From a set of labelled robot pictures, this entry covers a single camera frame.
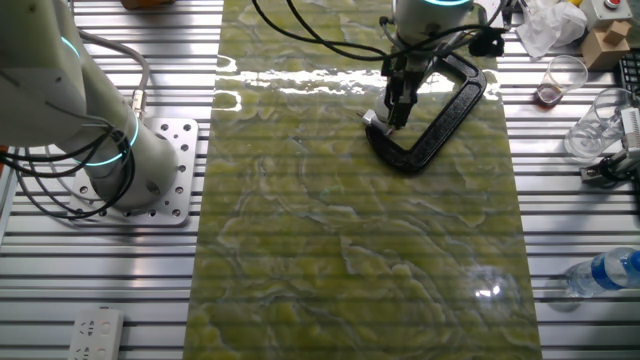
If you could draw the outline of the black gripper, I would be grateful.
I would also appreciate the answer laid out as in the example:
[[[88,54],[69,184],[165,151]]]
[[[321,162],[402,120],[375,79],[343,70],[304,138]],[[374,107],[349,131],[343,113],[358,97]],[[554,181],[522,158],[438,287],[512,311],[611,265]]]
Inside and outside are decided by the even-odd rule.
[[[389,125],[397,124],[398,129],[406,126],[411,110],[417,103],[418,90],[435,70],[437,62],[438,56],[429,51],[410,52],[383,61],[381,74],[387,81],[384,105]]]

